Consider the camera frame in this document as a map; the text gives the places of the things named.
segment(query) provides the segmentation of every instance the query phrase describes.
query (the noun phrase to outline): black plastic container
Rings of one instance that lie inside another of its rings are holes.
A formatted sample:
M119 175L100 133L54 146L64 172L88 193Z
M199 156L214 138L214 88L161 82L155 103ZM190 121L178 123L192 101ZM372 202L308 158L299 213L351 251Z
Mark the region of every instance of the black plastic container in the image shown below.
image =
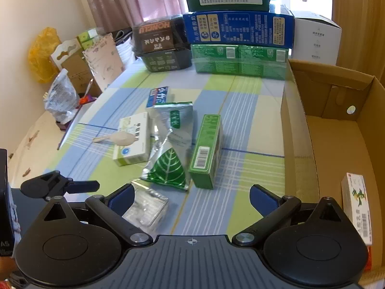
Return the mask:
M134 52L144 53L187 47L182 15L172 15L145 21L133 29Z
M150 72L168 72L191 66L189 47L143 53L137 56L142 58Z

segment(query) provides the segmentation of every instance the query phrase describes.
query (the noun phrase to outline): checkered tablecloth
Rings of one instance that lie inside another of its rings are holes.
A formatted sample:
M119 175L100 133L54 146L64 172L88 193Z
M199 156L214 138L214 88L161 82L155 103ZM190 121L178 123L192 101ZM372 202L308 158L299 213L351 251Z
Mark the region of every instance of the checkered tablecloth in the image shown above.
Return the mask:
M145 162L118 167L112 160L111 143L91 141L116 131L120 118L144 112L150 90L160 86L169 86L175 102L193 102L193 143L203 115L218 113L224 143L214 190L191 185L185 192L151 184L170 201L158 233L226 233L231 238L261 218L249 202L253 184L284 194L283 81L196 74L194 67L150 73L143 63L134 63L85 113L47 170L60 170L75 180L96 179L101 184L98 193L103 195L139 178Z

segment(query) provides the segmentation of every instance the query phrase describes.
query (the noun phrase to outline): plastic-wrapped green package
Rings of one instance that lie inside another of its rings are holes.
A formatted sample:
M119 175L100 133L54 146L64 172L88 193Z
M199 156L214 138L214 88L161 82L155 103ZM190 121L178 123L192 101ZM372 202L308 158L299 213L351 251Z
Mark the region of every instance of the plastic-wrapped green package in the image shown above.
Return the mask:
M155 142L141 179L188 190L188 172L193 138L193 103L163 103L153 106Z

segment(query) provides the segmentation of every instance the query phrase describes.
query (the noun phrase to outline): crumpled plastic bag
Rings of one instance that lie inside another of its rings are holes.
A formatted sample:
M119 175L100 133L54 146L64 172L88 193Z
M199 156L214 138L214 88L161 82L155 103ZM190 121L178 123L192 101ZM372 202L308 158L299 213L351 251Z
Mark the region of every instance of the crumpled plastic bag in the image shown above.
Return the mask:
M43 100L44 109L61 124L66 124L74 118L79 105L79 96L67 73L65 68L60 71Z
M28 64L36 81L41 84L51 82L59 73L50 61L50 55L61 44L56 29L47 27L41 31L28 51Z

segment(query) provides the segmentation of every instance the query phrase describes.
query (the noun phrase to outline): brown label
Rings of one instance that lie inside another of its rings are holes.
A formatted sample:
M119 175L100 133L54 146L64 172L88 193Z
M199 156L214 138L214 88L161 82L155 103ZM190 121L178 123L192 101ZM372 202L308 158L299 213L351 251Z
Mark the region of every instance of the brown label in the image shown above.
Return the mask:
M174 48L170 21L161 21L140 27L139 38L144 53Z

